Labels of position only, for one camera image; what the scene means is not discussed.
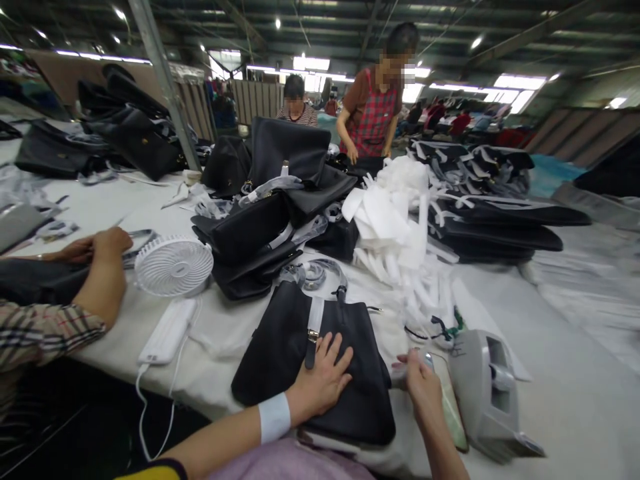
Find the person's hand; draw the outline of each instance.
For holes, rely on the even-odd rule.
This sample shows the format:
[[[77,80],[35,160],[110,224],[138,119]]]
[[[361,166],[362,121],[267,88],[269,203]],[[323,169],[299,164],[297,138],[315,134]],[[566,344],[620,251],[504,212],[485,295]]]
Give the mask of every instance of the person's hand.
[[[54,260],[70,263],[88,263],[93,256],[93,235],[68,244],[58,253]]]
[[[353,358],[353,349],[348,347],[338,360],[342,334],[335,336],[329,348],[331,338],[331,333],[318,338],[313,368],[307,370],[303,362],[295,383],[286,392],[292,427],[332,408],[351,381],[351,375],[345,372]]]
[[[355,165],[358,162],[358,149],[355,147],[353,142],[347,146],[347,156],[349,160],[351,160],[351,164]]]
[[[407,364],[407,390],[413,403],[413,412],[419,423],[445,425],[442,406],[442,386],[440,378],[420,361],[418,350],[408,355],[398,355],[398,360]]]
[[[96,253],[101,251],[117,252],[121,255],[133,246],[133,240],[127,232],[120,227],[112,227],[95,234],[93,249]]]

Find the red checkered shirt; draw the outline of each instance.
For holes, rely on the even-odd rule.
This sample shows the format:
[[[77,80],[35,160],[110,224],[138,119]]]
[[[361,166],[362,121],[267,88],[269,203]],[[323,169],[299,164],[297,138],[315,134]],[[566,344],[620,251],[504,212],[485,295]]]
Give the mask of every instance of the red checkered shirt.
[[[28,305],[0,299],[0,422],[30,365],[44,365],[94,342],[105,323],[78,305]]]

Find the red clothing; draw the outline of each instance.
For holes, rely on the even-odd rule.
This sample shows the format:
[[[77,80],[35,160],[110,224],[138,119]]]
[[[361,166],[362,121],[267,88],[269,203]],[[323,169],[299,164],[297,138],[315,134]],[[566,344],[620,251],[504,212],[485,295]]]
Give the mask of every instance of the red clothing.
[[[435,126],[440,122],[440,119],[445,116],[447,109],[444,105],[436,103],[427,112],[427,121],[425,122],[425,128],[428,130],[435,130]]]
[[[466,113],[458,115],[454,121],[451,122],[450,135],[462,135],[465,128],[471,123],[471,117]]]
[[[336,100],[329,100],[325,105],[325,113],[327,115],[331,115],[332,117],[335,117],[335,113],[337,110],[338,110],[338,102],[336,102]]]

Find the white fan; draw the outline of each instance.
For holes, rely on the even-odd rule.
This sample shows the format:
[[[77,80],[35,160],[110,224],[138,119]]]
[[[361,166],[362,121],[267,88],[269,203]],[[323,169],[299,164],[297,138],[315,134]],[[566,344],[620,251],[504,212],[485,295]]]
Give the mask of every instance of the white fan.
[[[134,268],[142,290],[158,297],[191,297],[207,287],[213,255],[199,240],[168,235],[146,244]]]

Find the charging cable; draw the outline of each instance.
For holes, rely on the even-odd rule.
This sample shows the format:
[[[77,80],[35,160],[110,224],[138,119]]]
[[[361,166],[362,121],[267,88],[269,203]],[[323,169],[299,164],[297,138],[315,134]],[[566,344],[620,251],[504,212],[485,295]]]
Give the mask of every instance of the charging cable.
[[[142,391],[140,390],[140,380],[142,379],[142,376],[145,374],[145,372],[147,370],[149,370],[149,366],[150,365],[148,363],[143,363],[142,365],[140,365],[140,368],[138,369],[138,376],[135,379],[135,392],[138,394],[138,398],[140,398],[140,400],[142,400],[142,403],[144,404],[144,406],[142,408],[142,413],[140,414],[140,422],[138,424],[138,434],[140,435],[140,444],[142,445],[142,451],[145,454],[145,458],[147,459],[148,462],[150,462],[152,460],[156,460],[156,458],[158,458],[160,456],[162,451],[165,449],[167,441],[169,440],[169,435],[171,434],[171,428],[173,426],[173,416],[175,414],[175,400],[173,398],[173,387],[175,385],[176,378],[178,378],[178,369],[180,368],[180,360],[182,358],[182,350],[184,350],[185,344],[187,343],[187,339],[189,338],[190,329],[196,324],[196,322],[198,322],[198,318],[200,318],[200,312],[201,311],[202,311],[202,297],[198,297],[198,310],[196,310],[196,313],[192,318],[193,323],[191,323],[189,325],[189,328],[185,332],[185,336],[182,339],[182,344],[180,344],[180,350],[178,350],[178,359],[175,362],[175,370],[173,371],[173,378],[171,380],[171,386],[169,387],[169,398],[172,400],[172,402],[171,402],[171,416],[169,418],[169,428],[167,429],[167,434],[165,436],[164,442],[162,442],[162,446],[160,447],[160,450],[158,450],[158,453],[156,453],[154,457],[151,457],[151,455],[149,454],[149,450],[147,448],[147,443],[145,442],[145,434],[143,432],[143,421],[144,421],[144,418],[145,418],[145,412],[147,411],[148,402],[147,402],[147,399],[145,398],[145,396],[142,394]]]

